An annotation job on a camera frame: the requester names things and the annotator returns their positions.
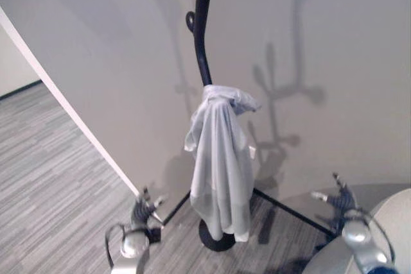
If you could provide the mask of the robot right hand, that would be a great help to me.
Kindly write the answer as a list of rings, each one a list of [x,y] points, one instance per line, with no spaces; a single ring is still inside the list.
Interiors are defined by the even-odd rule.
[[[347,211],[357,207],[356,197],[338,173],[332,173],[332,177],[338,187],[337,195],[325,194],[319,191],[312,191],[310,195],[313,199],[332,206],[336,212],[336,217],[341,218]]]

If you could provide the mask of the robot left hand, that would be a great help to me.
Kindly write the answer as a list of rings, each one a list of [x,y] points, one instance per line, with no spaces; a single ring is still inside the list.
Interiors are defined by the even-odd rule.
[[[168,194],[160,195],[157,199],[152,201],[148,187],[144,186],[143,190],[137,196],[136,202],[131,213],[131,225],[147,225],[150,218],[156,222],[164,225],[163,219],[156,214],[156,210],[168,199]]]

